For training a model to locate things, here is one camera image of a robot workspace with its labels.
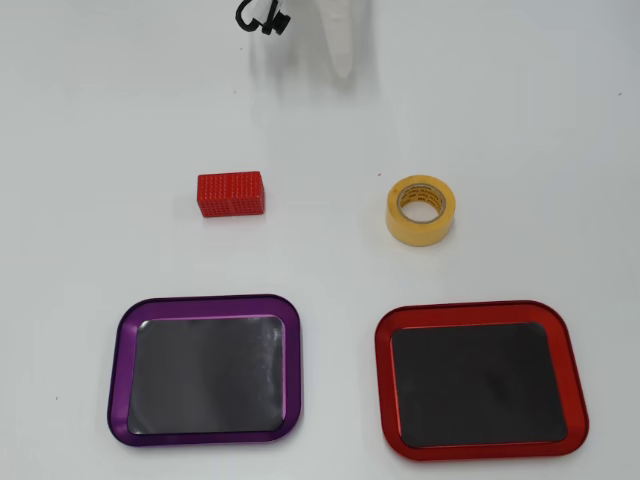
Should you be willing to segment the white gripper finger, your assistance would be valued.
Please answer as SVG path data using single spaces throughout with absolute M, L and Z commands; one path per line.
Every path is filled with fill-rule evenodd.
M 319 0 L 318 10 L 334 71 L 347 79 L 354 66 L 354 2 Z

